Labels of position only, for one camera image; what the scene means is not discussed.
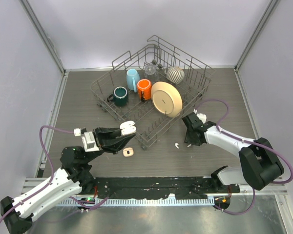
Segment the white earbud charging case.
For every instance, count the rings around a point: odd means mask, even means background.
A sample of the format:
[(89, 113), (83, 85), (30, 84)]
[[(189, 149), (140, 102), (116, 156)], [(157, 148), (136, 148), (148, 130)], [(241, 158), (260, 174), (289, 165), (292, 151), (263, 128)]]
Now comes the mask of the white earbud charging case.
[(122, 124), (120, 124), (120, 130), (122, 136), (136, 133), (135, 122), (132, 120), (123, 122)]

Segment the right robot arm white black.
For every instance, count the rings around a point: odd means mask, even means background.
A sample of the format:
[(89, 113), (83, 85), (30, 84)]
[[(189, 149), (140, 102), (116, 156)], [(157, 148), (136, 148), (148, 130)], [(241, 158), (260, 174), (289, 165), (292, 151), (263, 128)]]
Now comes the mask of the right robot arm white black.
[(237, 134), (225, 132), (214, 122), (203, 122), (196, 113), (188, 114), (182, 121), (187, 128), (185, 143), (193, 146), (214, 145), (240, 160), (240, 166), (223, 166), (211, 174), (213, 179), (210, 185), (215, 192), (223, 192), (232, 184), (248, 184), (260, 191), (283, 175), (284, 167), (265, 138), (243, 139)]

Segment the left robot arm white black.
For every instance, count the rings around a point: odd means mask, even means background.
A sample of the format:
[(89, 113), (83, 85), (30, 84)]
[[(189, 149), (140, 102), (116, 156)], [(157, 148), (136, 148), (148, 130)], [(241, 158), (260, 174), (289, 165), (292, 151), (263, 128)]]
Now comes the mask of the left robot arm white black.
[(134, 121), (126, 121), (117, 128), (98, 127), (92, 131), (76, 128), (69, 131), (81, 137), (82, 146), (65, 147), (61, 156), (61, 167), (52, 170), (49, 178), (28, 192), (0, 201), (0, 222), (4, 222), (9, 233), (23, 234), (33, 222), (49, 209), (68, 197), (94, 190), (95, 179), (90, 173), (89, 162), (103, 153), (116, 154), (135, 137)]

